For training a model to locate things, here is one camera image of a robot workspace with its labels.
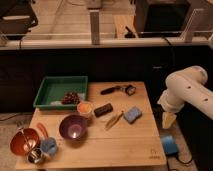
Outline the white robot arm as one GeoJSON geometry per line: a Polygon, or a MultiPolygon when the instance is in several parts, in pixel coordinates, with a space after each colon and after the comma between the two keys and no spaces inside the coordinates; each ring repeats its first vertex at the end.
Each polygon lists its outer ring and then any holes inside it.
{"type": "Polygon", "coordinates": [[[167,76],[166,89],[158,100],[158,104],[164,110],[163,129],[172,126],[177,118],[176,114],[181,111],[185,103],[196,107],[213,120],[213,92],[204,87],[207,80],[208,74],[200,66],[187,67],[167,76]]]}

